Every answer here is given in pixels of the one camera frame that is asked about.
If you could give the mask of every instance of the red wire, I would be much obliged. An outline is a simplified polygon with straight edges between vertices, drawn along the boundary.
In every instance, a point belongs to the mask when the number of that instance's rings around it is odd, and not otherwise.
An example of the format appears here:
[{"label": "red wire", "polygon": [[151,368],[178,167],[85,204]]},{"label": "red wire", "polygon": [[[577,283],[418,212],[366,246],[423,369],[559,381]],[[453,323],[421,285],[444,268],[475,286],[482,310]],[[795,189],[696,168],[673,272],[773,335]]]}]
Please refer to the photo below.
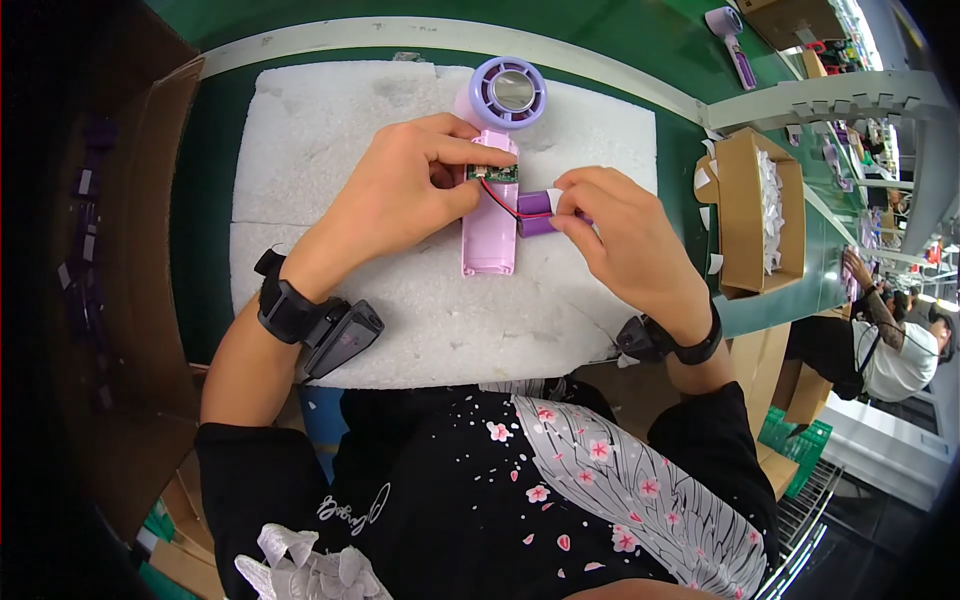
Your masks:
[{"label": "red wire", "polygon": [[540,212],[540,213],[531,214],[531,215],[526,215],[526,214],[516,212],[515,210],[507,206],[505,202],[500,200],[499,196],[493,193],[493,190],[491,190],[490,185],[487,184],[486,178],[478,177],[478,179],[480,180],[480,184],[483,185],[484,189],[487,190],[487,193],[490,194],[490,197],[493,198],[493,200],[497,204],[500,204],[501,208],[503,208],[504,210],[512,214],[515,219],[533,219],[535,217],[552,217],[553,216],[552,212]]}]

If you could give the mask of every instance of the purple fan head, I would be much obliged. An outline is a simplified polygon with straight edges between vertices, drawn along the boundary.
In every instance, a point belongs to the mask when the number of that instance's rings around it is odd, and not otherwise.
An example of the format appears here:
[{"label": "purple fan head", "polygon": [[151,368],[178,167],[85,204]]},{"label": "purple fan head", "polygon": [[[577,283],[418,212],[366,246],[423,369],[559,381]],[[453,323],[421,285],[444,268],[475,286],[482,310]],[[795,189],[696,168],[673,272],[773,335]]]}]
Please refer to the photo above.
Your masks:
[{"label": "purple fan head", "polygon": [[512,132],[533,124],[546,107],[546,81],[526,60],[481,64],[457,93],[454,111],[479,130]]}]

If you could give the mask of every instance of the green workbench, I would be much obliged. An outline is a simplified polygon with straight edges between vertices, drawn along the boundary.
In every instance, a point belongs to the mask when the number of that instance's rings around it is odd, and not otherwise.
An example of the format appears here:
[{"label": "green workbench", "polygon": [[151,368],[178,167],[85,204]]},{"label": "green workbench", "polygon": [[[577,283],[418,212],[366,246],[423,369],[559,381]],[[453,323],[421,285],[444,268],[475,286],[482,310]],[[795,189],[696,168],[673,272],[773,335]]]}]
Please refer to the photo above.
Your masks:
[{"label": "green workbench", "polygon": [[[314,0],[149,0],[181,36],[202,51],[236,39],[318,20],[383,15],[418,15],[478,21],[553,37],[620,60],[708,103],[744,93],[723,42],[703,13],[721,0],[610,0],[591,8],[576,0],[549,3],[453,3],[440,0],[332,3]],[[532,8],[531,5],[542,5]],[[752,31],[739,36],[760,87],[795,77],[780,56]],[[390,60],[396,51],[419,52],[436,64],[477,66],[489,56],[429,48],[325,50],[257,62],[205,79],[187,123],[170,219],[174,297],[187,357],[208,363],[227,330],[233,310],[229,290],[229,222],[233,180],[247,107],[256,76],[264,69],[327,60]],[[703,155],[701,127],[620,89],[544,68],[544,77],[598,91],[648,108],[657,116],[659,196],[694,264],[705,269],[718,252],[716,235],[703,229],[693,197],[692,169]],[[836,184],[809,128],[799,147],[783,130],[765,132],[803,166],[806,183],[837,215],[855,216],[859,200]],[[844,301],[836,278],[844,238],[810,205],[806,210],[804,279],[778,292],[717,300],[728,336],[794,321]],[[717,277],[708,276],[715,290]]]}]

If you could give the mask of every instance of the left hand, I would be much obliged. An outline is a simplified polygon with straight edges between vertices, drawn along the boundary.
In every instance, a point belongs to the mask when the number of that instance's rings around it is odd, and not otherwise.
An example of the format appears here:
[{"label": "left hand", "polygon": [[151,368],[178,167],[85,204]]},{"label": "left hand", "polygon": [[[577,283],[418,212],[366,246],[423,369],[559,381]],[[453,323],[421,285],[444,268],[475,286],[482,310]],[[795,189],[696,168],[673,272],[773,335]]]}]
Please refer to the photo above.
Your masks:
[{"label": "left hand", "polygon": [[446,112],[377,132],[326,214],[284,261],[280,278],[322,301],[361,264],[402,252],[471,212],[480,183],[453,186],[451,172],[464,164],[516,164],[508,152],[469,141],[479,134]]},{"label": "left hand", "polygon": [[843,265],[850,271],[850,274],[856,279],[856,282],[860,284],[860,287],[866,289],[874,284],[874,277],[870,275],[870,271],[868,271],[867,266],[863,264],[863,260],[849,248],[843,252]]}]

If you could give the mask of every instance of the hand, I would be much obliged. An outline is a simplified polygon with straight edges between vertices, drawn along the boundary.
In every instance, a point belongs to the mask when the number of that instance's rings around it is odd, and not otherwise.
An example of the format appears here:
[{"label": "hand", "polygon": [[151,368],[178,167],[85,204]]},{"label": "hand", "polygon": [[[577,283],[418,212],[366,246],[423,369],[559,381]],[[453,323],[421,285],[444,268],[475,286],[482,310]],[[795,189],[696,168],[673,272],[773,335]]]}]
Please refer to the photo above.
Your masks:
[{"label": "hand", "polygon": [[874,277],[870,275],[870,271],[867,271],[867,266],[863,264],[863,260],[849,248],[843,251],[843,266],[850,271],[860,287],[866,289],[874,284]]},{"label": "hand", "polygon": [[480,202],[480,183],[454,186],[461,165],[516,164],[508,152],[469,141],[479,134],[449,113],[377,132],[326,214],[290,252],[280,277],[321,301],[364,262],[406,250],[471,212]]},{"label": "hand", "polygon": [[[564,194],[550,223],[577,246],[593,276],[681,346],[703,342],[713,322],[709,290],[660,200],[611,168],[573,169],[554,185]],[[573,216],[578,209],[593,219],[599,235]]]}]

